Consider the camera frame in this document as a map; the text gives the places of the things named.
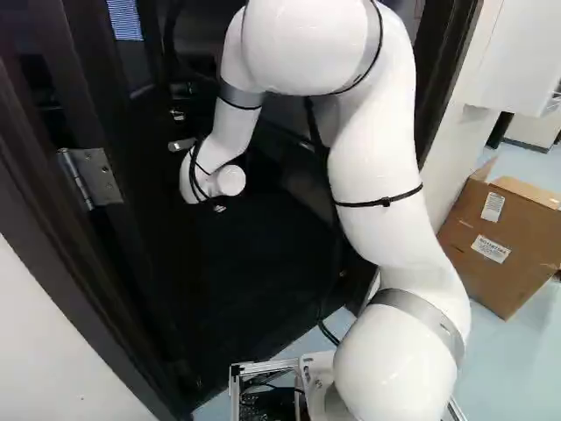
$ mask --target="silver ring band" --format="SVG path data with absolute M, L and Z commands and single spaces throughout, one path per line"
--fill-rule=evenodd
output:
M 265 92 L 247 92 L 231 86 L 224 79 L 220 79 L 220 99 L 237 108 L 255 110 L 265 100 Z
M 383 304 L 405 311 L 422 322 L 442 340 L 459 367 L 464 358 L 462 335 L 451 320 L 437 307 L 403 289 L 383 289 L 374 295 L 369 304 Z

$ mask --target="black door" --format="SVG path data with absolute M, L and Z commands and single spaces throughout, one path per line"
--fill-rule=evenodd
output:
M 426 2 L 415 43 L 421 160 L 479 3 Z M 317 298 L 333 272 L 326 264 L 332 231 L 279 188 L 279 180 L 282 165 L 321 166 L 299 147 L 306 139 L 260 120 L 256 147 L 240 162 L 250 176 L 247 191 L 225 203 L 226 212 L 187 206 L 177 191 L 181 156 L 167 143 L 191 129 L 208 130 L 216 93 L 208 76 L 216 63 L 195 57 L 203 73 L 210 69 L 204 78 L 175 72 L 175 59 L 167 54 L 165 61 L 161 51 L 153 0 L 28 0 L 24 9 L 33 42 L 30 52 L 22 41 L 19 57 L 51 153 L 62 147 L 106 152 L 124 201 L 93 209 L 88 222 L 169 382 L 193 408 L 225 386 L 230 363 L 271 357 L 315 324 Z M 195 129 L 178 130 L 170 112 L 176 107 L 191 112 Z M 258 240 L 242 240 L 251 236 Z M 343 304 L 359 311 L 372 280 L 373 265 L 348 245 L 342 265 L 327 312 Z

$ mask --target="door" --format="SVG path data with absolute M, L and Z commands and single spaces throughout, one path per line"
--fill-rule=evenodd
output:
M 415 43 L 419 78 L 415 130 L 420 158 L 428 151 L 444 111 L 478 3 L 450 0 L 443 7 L 439 0 L 432 0 L 425 5 Z M 123 202 L 95 208 L 82 222 L 91 225 L 90 231 L 101 242 L 100 248 L 114 266 L 115 282 L 122 287 L 120 294 L 128 294 L 134 303 L 138 323 L 155 344 L 165 375 L 195 406 L 224 386 L 227 363 L 216 364 L 215 378 L 202 383 L 200 367 L 191 364 L 205 350 L 199 338 L 190 334 L 198 332 L 192 326 L 197 317 L 192 309 L 200 301 L 200 247 L 195 240 L 194 212 L 168 180 L 177 178 L 166 165 L 174 121 L 156 2 L 28 0 L 27 4 L 25 12 L 39 56 L 61 110 L 62 121 L 48 121 L 67 128 L 48 127 L 51 148 L 46 153 L 69 147 L 102 148 L 107 154 Z M 358 312 L 373 273 L 358 256 L 353 259 L 347 272 L 352 274 L 348 278 L 354 282 L 354 295 L 346 303 Z M 105 305 L 110 309 L 113 304 Z M 261 341 L 254 357 L 273 355 L 273 350 L 313 326 L 315 312 L 306 311 L 305 316 L 290 319 L 297 329 L 275 326 L 278 336 Z
M 22 72 L 29 58 L 6 24 L 20 22 L 22 11 L 21 2 L 0 8 L 0 232 L 137 398 L 158 419 L 184 417 L 157 342 L 58 166 Z

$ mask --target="robotic arm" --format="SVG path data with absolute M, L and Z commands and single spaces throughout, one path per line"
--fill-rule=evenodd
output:
M 381 272 L 380 291 L 337 348 L 337 392 L 358 420 L 440 419 L 471 313 L 420 191 L 403 23 L 374 0 L 250 0 L 226 34 L 221 76 L 213 131 L 181 166 L 183 197 L 243 189 L 241 168 L 224 164 L 247 148 L 265 92 L 329 95 L 318 123 L 332 195 L 348 240 Z

